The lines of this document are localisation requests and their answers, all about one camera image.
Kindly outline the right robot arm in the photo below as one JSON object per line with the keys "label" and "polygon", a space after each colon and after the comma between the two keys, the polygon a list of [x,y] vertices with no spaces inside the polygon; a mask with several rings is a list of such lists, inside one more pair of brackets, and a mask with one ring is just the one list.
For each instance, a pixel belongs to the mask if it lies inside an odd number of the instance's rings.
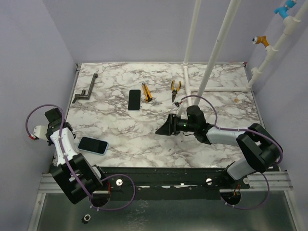
{"label": "right robot arm", "polygon": [[265,172],[281,157],[281,146],[258,123],[248,128],[218,128],[208,123],[199,106],[189,106],[187,119],[169,114],[166,122],[155,133],[178,135],[191,132],[200,143],[225,144],[239,147],[244,157],[230,164],[221,177],[222,185],[228,189],[239,183],[239,179],[254,172]]}

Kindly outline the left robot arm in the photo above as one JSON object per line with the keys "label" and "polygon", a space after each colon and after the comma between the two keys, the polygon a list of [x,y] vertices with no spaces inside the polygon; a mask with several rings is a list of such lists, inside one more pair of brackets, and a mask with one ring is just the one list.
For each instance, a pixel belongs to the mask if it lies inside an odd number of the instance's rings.
{"label": "left robot arm", "polygon": [[75,134],[68,122],[63,122],[61,110],[50,109],[45,113],[48,120],[46,137],[55,145],[55,167],[51,175],[71,203],[76,204],[91,197],[96,190],[102,190],[107,183],[104,175],[98,173],[74,144]]}

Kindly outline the black smartphone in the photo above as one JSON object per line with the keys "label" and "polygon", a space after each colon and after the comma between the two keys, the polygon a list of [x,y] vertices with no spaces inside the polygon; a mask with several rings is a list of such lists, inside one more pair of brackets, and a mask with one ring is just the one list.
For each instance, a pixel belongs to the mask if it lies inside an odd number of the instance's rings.
{"label": "black smartphone", "polygon": [[141,90],[130,90],[128,99],[128,110],[138,111],[141,106]]}

